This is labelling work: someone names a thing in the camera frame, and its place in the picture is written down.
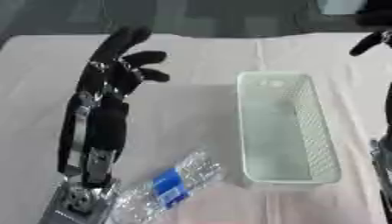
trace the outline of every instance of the white plastic basket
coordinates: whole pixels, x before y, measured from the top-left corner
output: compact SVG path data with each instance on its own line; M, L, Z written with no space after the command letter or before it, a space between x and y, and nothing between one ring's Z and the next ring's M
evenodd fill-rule
M305 189L340 179L338 159L310 76L242 73L237 91L247 181Z

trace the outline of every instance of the robotic hand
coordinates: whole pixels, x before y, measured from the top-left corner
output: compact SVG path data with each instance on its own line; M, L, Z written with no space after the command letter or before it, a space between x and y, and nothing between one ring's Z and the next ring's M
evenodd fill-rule
M376 31L361 40L350 52L359 56L381 43L392 48L392 31ZM371 155L373 166L381 183L381 200L388 223L392 223L392 83L389 86L385 103L388 128L380 140L372 140Z
M166 53L122 56L151 32L121 28L94 52L66 107L59 139L58 171L65 176L41 224L101 224L116 200L119 180L112 177L126 138L129 105L124 102L143 81L166 82L169 75L144 68L165 60Z

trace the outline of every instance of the white tablecloth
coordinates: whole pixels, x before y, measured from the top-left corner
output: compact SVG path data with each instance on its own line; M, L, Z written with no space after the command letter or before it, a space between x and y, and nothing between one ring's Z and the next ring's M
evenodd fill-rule
M124 183L152 177L205 148L227 167L227 184L198 192L158 222L385 223L368 139L385 130L382 112L392 51L350 58L364 34L266 39L155 35L138 49L167 51L166 84L146 84L127 100L129 138L115 167ZM36 223L53 195L57 141L67 99L105 36L22 36L0 52L0 223ZM342 179L309 192L240 188L235 77L242 71L311 75L332 134Z

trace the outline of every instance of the blue bottle label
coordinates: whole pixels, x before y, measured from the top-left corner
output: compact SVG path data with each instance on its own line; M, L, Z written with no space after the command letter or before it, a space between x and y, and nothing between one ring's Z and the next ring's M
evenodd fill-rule
M189 196L181 177L174 168L154 178L153 185L159 203L168 209Z

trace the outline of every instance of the plastic water bottle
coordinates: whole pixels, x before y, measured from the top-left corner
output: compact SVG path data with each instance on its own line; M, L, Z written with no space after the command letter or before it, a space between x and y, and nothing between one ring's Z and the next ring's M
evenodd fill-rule
M114 224L152 221L165 210L193 195L195 190L223 179L220 164L196 150L175 167L120 194L109 217Z

